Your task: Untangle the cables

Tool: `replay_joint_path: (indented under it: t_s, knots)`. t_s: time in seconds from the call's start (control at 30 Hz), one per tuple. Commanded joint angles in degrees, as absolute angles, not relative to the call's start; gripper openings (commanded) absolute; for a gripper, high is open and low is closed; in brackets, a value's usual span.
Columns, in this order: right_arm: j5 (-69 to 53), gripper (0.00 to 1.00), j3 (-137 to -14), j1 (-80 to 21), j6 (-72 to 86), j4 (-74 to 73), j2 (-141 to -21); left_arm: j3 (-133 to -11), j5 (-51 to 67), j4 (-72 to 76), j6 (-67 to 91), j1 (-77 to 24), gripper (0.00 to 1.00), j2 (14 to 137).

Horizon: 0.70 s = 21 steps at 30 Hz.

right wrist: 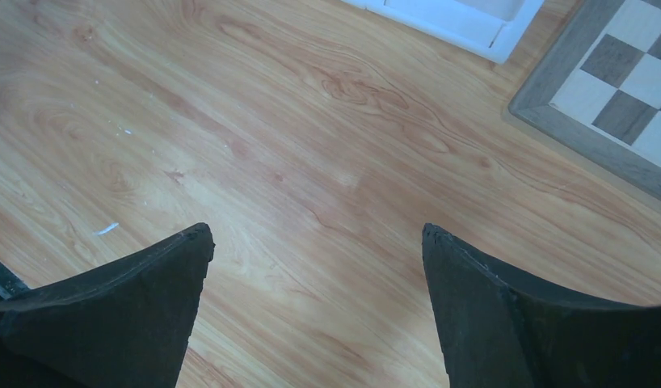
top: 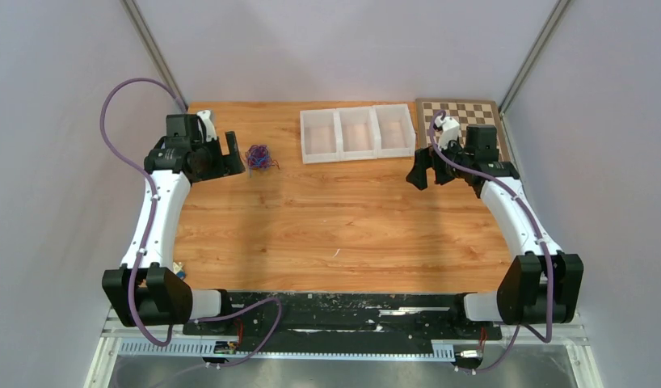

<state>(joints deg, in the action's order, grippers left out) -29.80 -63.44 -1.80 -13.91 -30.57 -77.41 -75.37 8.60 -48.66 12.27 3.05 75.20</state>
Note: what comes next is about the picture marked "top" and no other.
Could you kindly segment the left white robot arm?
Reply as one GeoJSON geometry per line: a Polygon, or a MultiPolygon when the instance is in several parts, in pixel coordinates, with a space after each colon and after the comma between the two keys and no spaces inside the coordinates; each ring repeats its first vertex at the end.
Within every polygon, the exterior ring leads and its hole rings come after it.
{"type": "Polygon", "coordinates": [[[193,289],[173,271],[179,218],[192,185],[245,171],[234,133],[224,154],[209,110],[166,118],[166,136],[148,153],[141,171],[145,194],[137,228],[119,268],[102,287],[122,324],[184,324],[204,318],[216,335],[232,330],[235,313],[223,289],[193,289]]]}

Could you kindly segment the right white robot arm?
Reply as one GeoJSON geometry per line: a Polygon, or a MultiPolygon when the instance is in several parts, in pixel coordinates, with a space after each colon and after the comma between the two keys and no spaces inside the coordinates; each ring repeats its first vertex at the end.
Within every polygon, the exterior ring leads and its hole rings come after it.
{"type": "Polygon", "coordinates": [[[539,222],[518,171],[500,158],[496,127],[476,124],[461,133],[457,126],[435,124],[429,137],[432,143],[415,152],[406,181],[424,190],[428,170],[435,172],[438,185],[464,180],[493,215],[512,257],[496,291],[461,296],[460,308],[449,315],[453,333],[470,337],[482,322],[527,326],[571,322],[583,261],[564,251],[539,222]]]}

